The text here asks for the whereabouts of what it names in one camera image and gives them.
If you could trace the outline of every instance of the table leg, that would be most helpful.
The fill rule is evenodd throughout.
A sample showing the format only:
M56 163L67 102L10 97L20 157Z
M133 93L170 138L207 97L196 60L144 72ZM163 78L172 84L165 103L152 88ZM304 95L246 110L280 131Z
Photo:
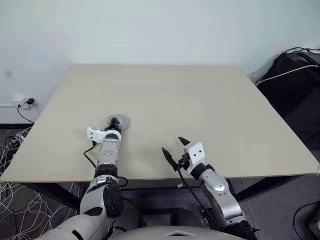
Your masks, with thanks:
M81 200L57 183L22 183L69 208L79 211Z
M234 197L240 203L249 199L255 198L261 194L264 194L272 189L280 187L292 180L299 178L300 176L273 176L266 177L257 183L247 187L246 189L238 192Z

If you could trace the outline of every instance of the power outlet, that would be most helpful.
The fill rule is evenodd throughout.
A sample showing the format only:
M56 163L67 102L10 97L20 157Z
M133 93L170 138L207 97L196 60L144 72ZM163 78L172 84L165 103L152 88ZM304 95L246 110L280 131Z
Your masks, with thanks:
M34 103L27 104L26 102L28 101L28 99L34 99ZM16 107L20 105L22 109L28 109L29 107L39 105L39 102L34 96L15 96L12 100L12 104Z

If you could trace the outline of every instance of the gray carpet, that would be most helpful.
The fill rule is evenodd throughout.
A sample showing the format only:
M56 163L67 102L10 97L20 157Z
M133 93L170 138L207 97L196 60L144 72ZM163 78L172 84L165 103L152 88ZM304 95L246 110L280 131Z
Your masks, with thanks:
M9 135L15 135L20 130L4 130L0 129L0 144L3 144L5 138ZM313 152L317 155L319 160L319 152ZM231 179L232 186L236 192L241 191L244 187L257 182L258 178L245 178L243 182L241 179ZM179 180L168 181L158 181L159 186L167 186L179 183ZM154 183L150 182L133 182L130 184L137 188L141 187L154 187ZM69 189L69 184L64 184L64 188ZM283 186L280 186L274 190L271 190L263 195L260 195L248 202L241 203L241 207L250 221L252 227L257 227L260 229L259 234L263 240L294 240L298 237L294 234L292 228L292 219L294 212L302 205L316 202L320 200L319 191L319 177L316 175L306 175L301 176L298 179L291 181ZM30 199L34 197L34 192L28 188L24 188L19 191L19 194L15 195L12 201L12 207L18 208L26 204ZM59 203L44 197L49 207L52 211L55 211ZM201 195L200 198L208 204L206 198ZM201 209L195 199L190 195L181 196L156 196L156 197L135 197L132 200L138 205L139 208L184 208L191 210L200 220L203 222ZM305 240L311 240L312 235L310 231L306 228L306 219L310 217L312 213L318 208L317 205L312 205L302 209L296 218L297 230ZM52 219L52 226L56 227L59 225L67 214L69 213L69 208L65 207L59 211ZM0 213L0 220L7 215L8 212ZM0 239L8 238L16 234L15 222L18 230L20 229L22 214L17 214L13 217L13 214L7 217L4 221L0 222ZM34 221L35 215L33 213L26 214L25 223L32 223ZM169 215L148 215L144 218L147 220L148 226L159 226L168 225L170 216ZM34 232L30 234L31 238L36 238L40 232L43 230L47 221ZM136 228L137 225L137 213L133 209L133 206L125 202L125 211L121 217L117 220L118 226L123 226L128 230Z

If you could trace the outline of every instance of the wooden table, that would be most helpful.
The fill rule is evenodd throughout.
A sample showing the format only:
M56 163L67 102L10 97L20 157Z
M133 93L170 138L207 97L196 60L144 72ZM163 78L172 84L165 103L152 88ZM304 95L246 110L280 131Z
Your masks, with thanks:
M179 136L202 142L206 162L226 178L317 173L317 160L236 67L76 65L1 180L91 181L86 130L104 128L111 114L131 119L117 162L129 180L178 178L161 147L178 160Z

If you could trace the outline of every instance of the white wall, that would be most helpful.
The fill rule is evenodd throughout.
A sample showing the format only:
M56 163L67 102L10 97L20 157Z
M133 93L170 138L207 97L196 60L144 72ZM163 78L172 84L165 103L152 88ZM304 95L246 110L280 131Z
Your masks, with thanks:
M75 63L248 74L288 48L320 47L319 13L319 0L0 0L0 106L23 95L43 108ZM0 107L0 123L26 121Z

